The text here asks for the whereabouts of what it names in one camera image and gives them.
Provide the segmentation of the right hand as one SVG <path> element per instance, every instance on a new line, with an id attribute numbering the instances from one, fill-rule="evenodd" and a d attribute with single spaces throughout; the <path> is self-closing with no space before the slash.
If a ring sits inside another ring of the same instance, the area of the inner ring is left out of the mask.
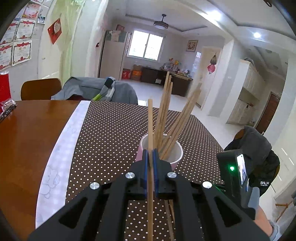
<path id="1" fill-rule="evenodd" d="M 263 230 L 270 240 L 273 234 L 273 226 L 270 224 L 263 209 L 259 206 L 256 211 L 255 220 L 256 225 Z"/>

